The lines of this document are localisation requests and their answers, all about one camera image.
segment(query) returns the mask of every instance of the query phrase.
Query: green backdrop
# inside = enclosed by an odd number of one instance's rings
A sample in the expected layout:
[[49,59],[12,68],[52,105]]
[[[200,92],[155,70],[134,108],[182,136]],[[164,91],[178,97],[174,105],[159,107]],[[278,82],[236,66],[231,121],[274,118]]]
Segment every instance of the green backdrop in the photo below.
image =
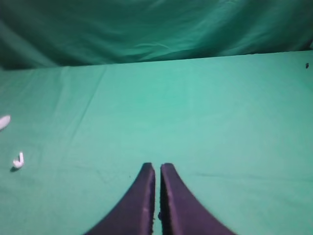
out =
[[312,0],[0,0],[0,65],[95,65],[302,50]]

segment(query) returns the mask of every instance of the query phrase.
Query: white object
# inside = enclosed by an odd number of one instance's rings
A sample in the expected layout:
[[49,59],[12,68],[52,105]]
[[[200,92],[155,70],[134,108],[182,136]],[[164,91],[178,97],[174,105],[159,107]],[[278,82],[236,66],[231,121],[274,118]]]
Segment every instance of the white object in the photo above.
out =
[[14,160],[14,161],[13,161],[13,166],[14,166],[16,169],[20,169],[23,165],[24,165],[24,155],[23,155],[22,152],[20,152],[19,160]]
[[0,118],[0,130],[2,130],[3,128],[5,128],[11,121],[11,116],[10,115],[6,115]]

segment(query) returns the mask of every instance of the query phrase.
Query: green cloth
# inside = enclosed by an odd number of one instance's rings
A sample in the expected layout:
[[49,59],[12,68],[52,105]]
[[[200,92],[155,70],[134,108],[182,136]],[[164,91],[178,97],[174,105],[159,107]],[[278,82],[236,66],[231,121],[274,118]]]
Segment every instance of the green cloth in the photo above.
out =
[[0,0],[7,69],[303,50],[312,0]]
[[[239,235],[313,231],[313,51],[0,71],[0,228],[78,235],[144,162]],[[24,152],[25,165],[10,172]],[[161,234],[160,222],[154,231]]]

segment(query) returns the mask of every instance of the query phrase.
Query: dark purple object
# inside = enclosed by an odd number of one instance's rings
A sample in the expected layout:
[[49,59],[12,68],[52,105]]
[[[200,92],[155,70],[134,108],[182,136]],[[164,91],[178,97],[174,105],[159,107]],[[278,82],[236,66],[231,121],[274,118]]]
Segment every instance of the dark purple object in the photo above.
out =
[[200,204],[173,164],[161,166],[160,205],[163,235],[234,235]]
[[86,235],[151,235],[155,210],[155,171],[145,163],[112,211]]

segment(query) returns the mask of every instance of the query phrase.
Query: small dark speck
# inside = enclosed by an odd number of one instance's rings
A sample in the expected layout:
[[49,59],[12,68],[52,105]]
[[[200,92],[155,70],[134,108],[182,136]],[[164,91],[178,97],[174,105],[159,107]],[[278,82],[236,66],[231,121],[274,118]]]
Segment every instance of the small dark speck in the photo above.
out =
[[162,220],[162,214],[161,214],[161,212],[158,213],[157,217],[158,217],[159,220]]

